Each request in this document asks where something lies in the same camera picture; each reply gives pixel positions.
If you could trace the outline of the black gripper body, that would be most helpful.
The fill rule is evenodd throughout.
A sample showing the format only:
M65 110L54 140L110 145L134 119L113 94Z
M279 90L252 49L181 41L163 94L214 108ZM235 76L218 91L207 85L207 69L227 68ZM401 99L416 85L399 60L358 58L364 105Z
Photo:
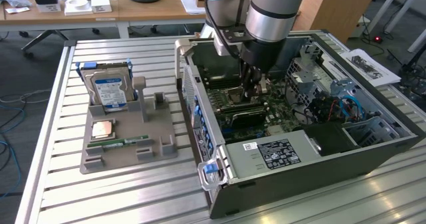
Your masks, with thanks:
M268 72L276 63L284 42L284 39L278 42L264 42L256 39L243 42L240 49L242 61L262 72Z

